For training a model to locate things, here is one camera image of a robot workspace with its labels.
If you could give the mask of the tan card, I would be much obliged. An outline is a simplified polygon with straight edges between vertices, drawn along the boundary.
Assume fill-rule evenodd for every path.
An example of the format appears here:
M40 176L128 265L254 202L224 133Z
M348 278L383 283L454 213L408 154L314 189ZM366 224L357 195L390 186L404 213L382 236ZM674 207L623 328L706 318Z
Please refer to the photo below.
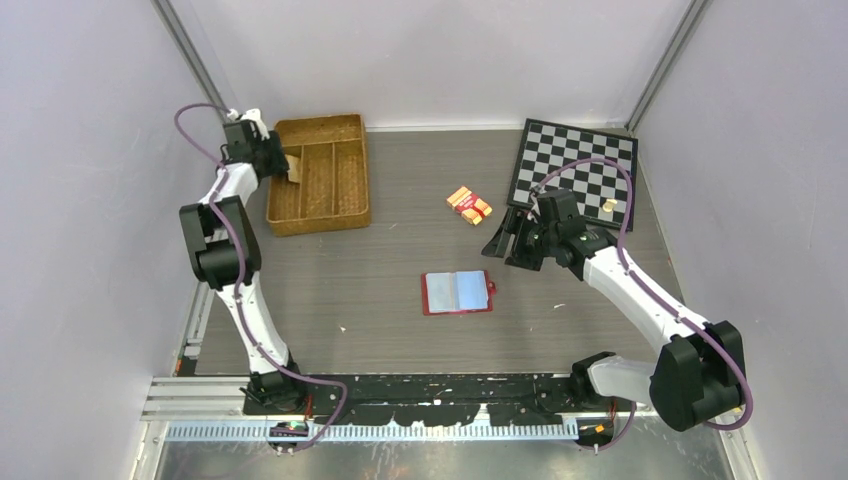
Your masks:
M301 158L294 155L285 155L287 163L286 178L289 182L300 184L302 182Z

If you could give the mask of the red leather card holder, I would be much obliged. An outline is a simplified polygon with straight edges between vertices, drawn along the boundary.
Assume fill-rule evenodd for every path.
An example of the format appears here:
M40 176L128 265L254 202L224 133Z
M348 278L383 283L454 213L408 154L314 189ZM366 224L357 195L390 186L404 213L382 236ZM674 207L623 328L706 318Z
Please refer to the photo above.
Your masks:
M420 283L425 316L489 312L497 292L485 270L423 273Z

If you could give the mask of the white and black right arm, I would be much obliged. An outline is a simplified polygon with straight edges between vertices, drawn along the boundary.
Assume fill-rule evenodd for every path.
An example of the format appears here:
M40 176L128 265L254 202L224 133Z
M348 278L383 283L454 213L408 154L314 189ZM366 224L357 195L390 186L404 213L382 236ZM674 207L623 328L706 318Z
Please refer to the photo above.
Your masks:
M737 408L740 424L749 419L752 392L739 330L706 320L663 290L620 238L587 225L573 192L545 192L530 210L509 208L481 253L531 271L554 260L608 299L655 351L652 362L601 352L574 363L569 395L580 408L625 399L652 407L676 431L714 427L715 418Z

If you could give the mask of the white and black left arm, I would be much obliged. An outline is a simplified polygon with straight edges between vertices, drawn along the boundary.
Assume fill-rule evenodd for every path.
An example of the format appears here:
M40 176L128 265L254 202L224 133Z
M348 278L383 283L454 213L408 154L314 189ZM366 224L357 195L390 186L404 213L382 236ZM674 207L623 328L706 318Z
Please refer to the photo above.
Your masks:
M261 180L287 173L289 163L259 110L230 111L223 129L212 187L179 210L188 257L196 278L224 302L245 346L247 402L293 414L305 405L307 389L265 302L261 251L245 208Z

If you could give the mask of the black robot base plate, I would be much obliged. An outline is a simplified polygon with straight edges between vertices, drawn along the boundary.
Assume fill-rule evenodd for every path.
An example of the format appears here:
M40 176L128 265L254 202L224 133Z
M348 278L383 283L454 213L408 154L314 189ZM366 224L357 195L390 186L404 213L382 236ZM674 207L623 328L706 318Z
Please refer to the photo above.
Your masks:
M630 406L553 373L318 375L314 383L253 374L240 390L246 415L307 415L333 426L465 426L481 413L494 426L546 426L562 414L609 419Z

